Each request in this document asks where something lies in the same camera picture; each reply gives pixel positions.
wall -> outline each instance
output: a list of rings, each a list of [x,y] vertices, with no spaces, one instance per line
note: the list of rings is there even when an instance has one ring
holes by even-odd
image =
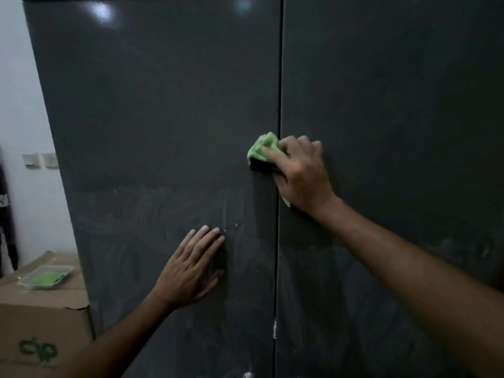
[[[25,264],[77,247],[60,171],[22,162],[21,154],[54,152],[54,144],[20,0],[1,0],[0,48],[0,150]]]

person's left arm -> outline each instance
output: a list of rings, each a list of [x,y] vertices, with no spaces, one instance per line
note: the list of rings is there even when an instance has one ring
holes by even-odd
[[[180,243],[161,272],[155,287],[142,303],[79,355],[56,370],[51,378],[118,378],[174,310],[203,298],[214,288],[223,271],[203,283],[212,256],[224,242],[219,229],[192,230]]]

plastic container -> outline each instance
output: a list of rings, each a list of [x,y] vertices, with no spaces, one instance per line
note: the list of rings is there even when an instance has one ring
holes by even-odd
[[[74,269],[72,265],[40,265],[18,284],[25,289],[52,289],[60,284]]]

finger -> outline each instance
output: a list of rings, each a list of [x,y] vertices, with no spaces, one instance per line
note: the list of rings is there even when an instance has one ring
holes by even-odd
[[[207,231],[208,231],[208,225],[204,225],[198,232],[196,232],[196,235],[194,235],[192,239],[189,240],[182,254],[180,255],[180,259],[182,261],[186,261],[189,258],[189,256],[192,253],[192,250],[194,249],[194,246],[198,243],[198,241],[200,241],[203,238],[203,236],[205,236],[205,233],[207,233]]]
[[[189,256],[189,261],[194,265],[198,262],[205,249],[207,249],[208,244],[217,236],[220,232],[220,229],[214,228],[210,232],[208,232],[203,238],[198,241],[198,243],[194,246],[192,250],[191,256]]]
[[[318,157],[322,158],[322,153],[324,152],[322,148],[322,143],[319,140],[314,141],[312,143],[312,147],[313,147],[313,153]]]
[[[208,264],[210,263],[210,260],[224,242],[224,239],[225,237],[221,236],[217,240],[215,240],[212,243],[212,245],[209,246],[208,249],[203,252],[202,256],[200,257],[200,260],[196,264],[196,267],[198,267],[201,271],[205,271],[206,268],[208,267]]]
[[[286,154],[273,151],[264,146],[261,147],[261,152],[269,161],[275,163],[282,172],[285,172],[289,164],[289,158]]]
[[[174,258],[179,258],[180,257],[180,255],[182,254],[182,252],[184,252],[184,249],[186,248],[187,244],[189,243],[189,240],[191,240],[192,237],[194,236],[195,232],[196,231],[194,229],[192,229],[191,231],[189,231],[189,233],[186,235],[186,237],[184,238],[184,240],[182,240],[182,242],[180,243],[180,245],[176,249],[175,253],[173,254]]]
[[[300,136],[297,141],[306,154],[311,155],[313,153],[312,142],[306,135]]]
[[[212,274],[210,279],[208,280],[208,283],[201,288],[201,290],[198,292],[198,294],[191,300],[191,303],[194,303],[196,301],[201,300],[203,297],[205,297],[212,289],[214,289],[217,284],[219,283],[220,278],[224,274],[223,270],[219,270]]]
[[[280,195],[283,195],[283,192],[285,192],[288,186],[287,179],[285,178],[285,176],[280,174],[273,174],[273,179],[278,187],[278,190],[280,191]]]
[[[287,138],[282,139],[278,142],[278,146],[283,152],[288,153],[290,156],[295,157],[303,153],[303,150],[295,136],[288,136]]]

green cloth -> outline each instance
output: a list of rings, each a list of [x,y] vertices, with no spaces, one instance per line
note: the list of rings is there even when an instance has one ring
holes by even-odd
[[[277,136],[269,132],[267,134],[261,135],[254,143],[252,147],[250,147],[249,152],[247,152],[247,160],[249,161],[250,164],[250,159],[255,158],[258,160],[261,160],[263,162],[268,162],[268,163],[273,163],[266,158],[263,153],[261,152],[261,147],[267,147],[273,151],[276,151],[278,153],[283,154],[284,152],[278,147],[278,138]],[[285,197],[282,197],[285,205],[290,208],[290,201],[288,201]]]
[[[32,280],[30,285],[34,287],[51,287],[65,274],[65,272],[45,272]]]

